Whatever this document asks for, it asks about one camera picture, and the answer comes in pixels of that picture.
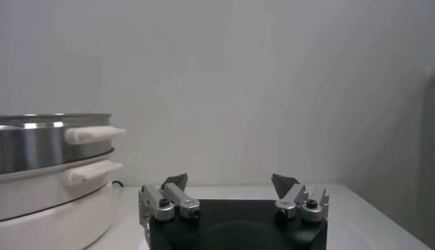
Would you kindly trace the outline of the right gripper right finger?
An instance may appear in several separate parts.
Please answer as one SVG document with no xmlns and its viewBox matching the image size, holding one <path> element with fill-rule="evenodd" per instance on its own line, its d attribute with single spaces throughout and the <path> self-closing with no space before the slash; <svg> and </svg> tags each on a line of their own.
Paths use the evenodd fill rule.
<svg viewBox="0 0 435 250">
<path fill-rule="evenodd" d="M 272 174 L 271 181 L 279 197 L 274 203 L 275 219 L 285 222 L 301 216 L 303 221 L 319 223 L 327 220 L 329 195 L 325 188 L 315 187 L 311 193 L 293 177 Z"/>
</svg>

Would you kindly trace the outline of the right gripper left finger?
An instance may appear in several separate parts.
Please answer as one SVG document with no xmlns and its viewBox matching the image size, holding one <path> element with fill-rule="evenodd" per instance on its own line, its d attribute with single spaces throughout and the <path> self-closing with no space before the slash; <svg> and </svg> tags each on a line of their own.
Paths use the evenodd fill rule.
<svg viewBox="0 0 435 250">
<path fill-rule="evenodd" d="M 160 187 L 143 185 L 138 192 L 139 223 L 146 225 L 151 218 L 171 221 L 176 210 L 185 219 L 197 220 L 201 216 L 201 204 L 185 193 L 187 182 L 188 174 L 183 173 L 167 177 Z"/>
</svg>

